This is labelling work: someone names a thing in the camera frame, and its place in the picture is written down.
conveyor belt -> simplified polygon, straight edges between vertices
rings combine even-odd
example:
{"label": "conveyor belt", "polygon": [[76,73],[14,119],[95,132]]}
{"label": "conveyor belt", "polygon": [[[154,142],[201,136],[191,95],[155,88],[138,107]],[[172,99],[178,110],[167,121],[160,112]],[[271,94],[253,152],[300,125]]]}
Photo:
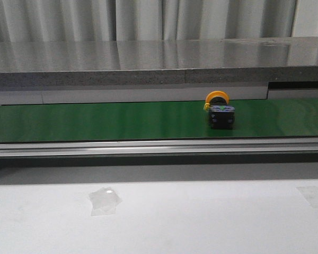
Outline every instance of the conveyor belt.
{"label": "conveyor belt", "polygon": [[233,130],[212,130],[202,101],[0,106],[0,156],[318,150],[318,99],[231,104]]}

white curtain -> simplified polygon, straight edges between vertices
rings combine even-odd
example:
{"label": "white curtain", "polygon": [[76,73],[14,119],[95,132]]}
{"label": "white curtain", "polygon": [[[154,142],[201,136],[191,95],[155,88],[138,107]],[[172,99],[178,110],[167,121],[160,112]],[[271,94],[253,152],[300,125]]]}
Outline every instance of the white curtain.
{"label": "white curtain", "polygon": [[318,0],[0,0],[0,41],[318,37]]}

aluminum rail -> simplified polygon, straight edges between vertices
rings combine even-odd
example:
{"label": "aluminum rail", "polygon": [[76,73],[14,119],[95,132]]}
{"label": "aluminum rail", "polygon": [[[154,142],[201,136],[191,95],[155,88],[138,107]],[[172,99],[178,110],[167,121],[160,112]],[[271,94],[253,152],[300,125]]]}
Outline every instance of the aluminum rail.
{"label": "aluminum rail", "polygon": [[318,152],[318,137],[0,143],[0,157]]}

white table surface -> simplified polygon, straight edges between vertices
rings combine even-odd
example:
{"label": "white table surface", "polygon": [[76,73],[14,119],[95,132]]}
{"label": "white table surface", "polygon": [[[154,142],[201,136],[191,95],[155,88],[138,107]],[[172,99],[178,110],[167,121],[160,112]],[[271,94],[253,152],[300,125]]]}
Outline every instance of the white table surface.
{"label": "white table surface", "polygon": [[[124,169],[131,174],[135,167]],[[187,170],[199,167],[217,166]],[[287,170],[291,164],[254,167]],[[318,208],[297,189],[318,187],[318,179],[106,183],[105,170],[6,170],[0,177],[0,253],[318,254]],[[97,180],[80,183],[89,174]],[[66,175],[72,180],[56,183]],[[114,189],[122,202],[113,215],[91,216],[88,194],[102,187]]]}

